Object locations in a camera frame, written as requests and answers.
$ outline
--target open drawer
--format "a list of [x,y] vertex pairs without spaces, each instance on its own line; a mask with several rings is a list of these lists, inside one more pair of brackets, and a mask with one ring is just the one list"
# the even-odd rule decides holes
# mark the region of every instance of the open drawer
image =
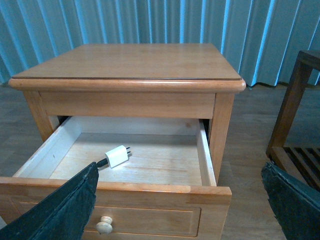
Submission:
[[[129,160],[102,167],[83,239],[220,239],[231,191],[217,187],[203,123],[188,118],[68,118],[13,177],[0,178],[0,216],[10,223],[105,152]],[[100,235],[102,216],[112,233]]]

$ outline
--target wooden knob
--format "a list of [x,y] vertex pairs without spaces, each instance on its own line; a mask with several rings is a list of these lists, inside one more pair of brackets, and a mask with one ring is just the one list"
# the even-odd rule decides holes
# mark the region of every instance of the wooden knob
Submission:
[[102,216],[100,219],[101,222],[98,222],[95,225],[95,228],[100,234],[109,234],[112,232],[112,218],[109,216]]

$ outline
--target power plug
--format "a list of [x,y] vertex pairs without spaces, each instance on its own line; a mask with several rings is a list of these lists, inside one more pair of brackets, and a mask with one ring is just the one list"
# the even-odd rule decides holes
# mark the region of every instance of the power plug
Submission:
[[110,168],[114,168],[126,161],[129,160],[128,154],[130,154],[130,151],[127,151],[130,147],[125,147],[123,145],[118,146],[110,151],[107,151],[105,153],[106,158],[102,159],[97,163],[97,167],[101,168],[106,164],[109,164]]

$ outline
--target curtain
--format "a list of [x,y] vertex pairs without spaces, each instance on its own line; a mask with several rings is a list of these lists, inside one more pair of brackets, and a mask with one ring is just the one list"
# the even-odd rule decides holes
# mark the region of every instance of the curtain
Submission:
[[249,86],[275,86],[320,49],[319,21],[319,0],[0,0],[0,82],[82,44],[212,43]]

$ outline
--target floor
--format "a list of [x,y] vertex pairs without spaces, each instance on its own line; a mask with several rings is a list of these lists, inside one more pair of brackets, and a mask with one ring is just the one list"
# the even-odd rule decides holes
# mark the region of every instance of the floor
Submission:
[[[261,169],[286,88],[255,86],[235,97],[219,186],[232,200],[222,240],[285,240],[268,203]],[[320,90],[308,88],[287,142],[319,143]],[[0,87],[0,176],[12,176],[42,144],[21,92]]]

